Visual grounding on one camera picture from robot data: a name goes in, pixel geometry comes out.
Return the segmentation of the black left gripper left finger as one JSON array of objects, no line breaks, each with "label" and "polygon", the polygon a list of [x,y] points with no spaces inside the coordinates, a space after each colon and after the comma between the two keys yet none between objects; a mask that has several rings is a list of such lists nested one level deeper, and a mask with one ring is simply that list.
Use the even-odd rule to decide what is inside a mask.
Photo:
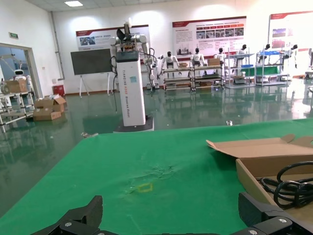
[{"label": "black left gripper left finger", "polygon": [[70,209],[56,223],[35,235],[101,235],[99,226],[103,215],[103,198],[96,195],[83,207]]}]

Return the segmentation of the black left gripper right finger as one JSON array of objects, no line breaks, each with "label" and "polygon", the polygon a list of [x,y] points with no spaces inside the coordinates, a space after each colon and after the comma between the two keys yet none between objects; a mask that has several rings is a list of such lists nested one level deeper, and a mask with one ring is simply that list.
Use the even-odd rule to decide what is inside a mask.
[{"label": "black left gripper right finger", "polygon": [[236,235],[311,235],[312,225],[302,222],[278,206],[261,203],[246,192],[238,195],[238,210],[247,226]]}]

